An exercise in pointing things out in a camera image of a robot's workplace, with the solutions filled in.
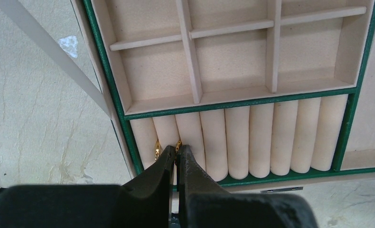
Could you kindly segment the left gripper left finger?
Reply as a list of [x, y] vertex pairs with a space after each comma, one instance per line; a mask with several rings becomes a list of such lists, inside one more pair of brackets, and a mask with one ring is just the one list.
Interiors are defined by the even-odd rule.
[[175, 147], [124, 185], [17, 185], [0, 194], [0, 228], [167, 228]]

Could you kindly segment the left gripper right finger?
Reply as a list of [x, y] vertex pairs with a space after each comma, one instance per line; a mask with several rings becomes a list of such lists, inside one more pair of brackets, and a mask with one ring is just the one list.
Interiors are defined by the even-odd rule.
[[177, 148], [179, 221], [183, 228], [316, 228], [307, 201], [293, 194], [230, 193]]

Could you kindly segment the green jewelry box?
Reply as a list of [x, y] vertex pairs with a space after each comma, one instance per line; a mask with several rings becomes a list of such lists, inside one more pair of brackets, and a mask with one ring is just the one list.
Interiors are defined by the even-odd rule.
[[135, 176], [181, 140], [223, 186], [375, 171], [349, 149], [375, 0], [74, 0], [95, 85]]

